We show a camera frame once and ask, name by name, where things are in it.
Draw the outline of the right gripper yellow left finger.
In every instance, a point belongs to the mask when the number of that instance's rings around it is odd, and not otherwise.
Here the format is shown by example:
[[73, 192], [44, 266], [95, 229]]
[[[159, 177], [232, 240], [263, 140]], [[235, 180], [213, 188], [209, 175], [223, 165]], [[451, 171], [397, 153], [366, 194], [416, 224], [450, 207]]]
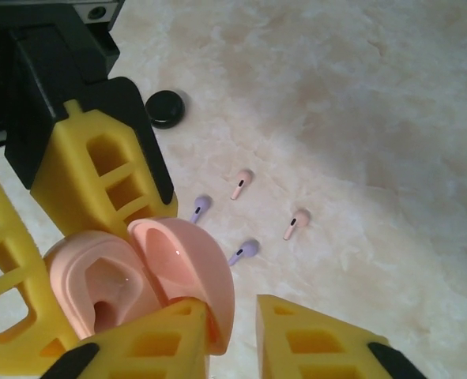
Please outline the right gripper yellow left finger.
[[186, 299], [82, 340], [42, 377], [202, 379], [208, 370], [207, 308]]

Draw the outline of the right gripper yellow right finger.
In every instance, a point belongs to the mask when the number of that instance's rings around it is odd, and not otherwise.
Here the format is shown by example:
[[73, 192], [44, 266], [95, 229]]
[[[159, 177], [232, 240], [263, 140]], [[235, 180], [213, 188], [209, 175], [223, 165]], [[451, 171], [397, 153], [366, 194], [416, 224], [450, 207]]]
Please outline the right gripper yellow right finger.
[[274, 295], [257, 297], [261, 378], [424, 378], [389, 341]]

